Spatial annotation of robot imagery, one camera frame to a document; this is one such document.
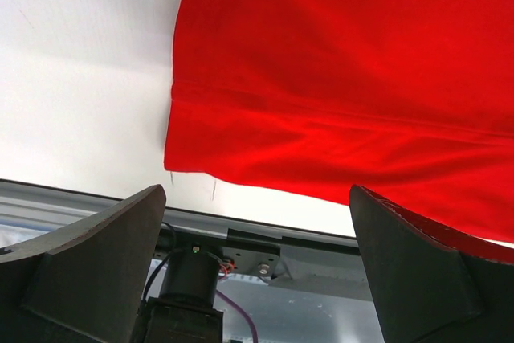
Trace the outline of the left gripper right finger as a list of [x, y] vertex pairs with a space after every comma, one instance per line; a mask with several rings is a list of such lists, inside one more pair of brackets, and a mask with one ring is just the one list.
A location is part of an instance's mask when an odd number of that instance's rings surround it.
[[353, 186], [349, 207], [386, 342], [511, 342], [513, 250]]

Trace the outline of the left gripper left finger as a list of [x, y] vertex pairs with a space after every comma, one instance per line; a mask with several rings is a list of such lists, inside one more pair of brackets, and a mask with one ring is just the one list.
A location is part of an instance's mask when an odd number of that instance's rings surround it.
[[150, 186], [99, 213], [1, 249], [3, 342], [127, 342], [165, 192]]

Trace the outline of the red t shirt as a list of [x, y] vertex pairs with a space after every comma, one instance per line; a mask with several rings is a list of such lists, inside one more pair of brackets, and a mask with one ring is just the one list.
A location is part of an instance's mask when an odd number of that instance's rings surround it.
[[513, 240], [513, 0], [181, 0], [164, 166]]

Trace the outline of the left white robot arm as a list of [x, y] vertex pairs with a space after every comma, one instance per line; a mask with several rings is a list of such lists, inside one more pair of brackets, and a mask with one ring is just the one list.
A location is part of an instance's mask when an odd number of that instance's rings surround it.
[[510, 342], [513, 251], [350, 191], [355, 237], [1, 183], [4, 342]]

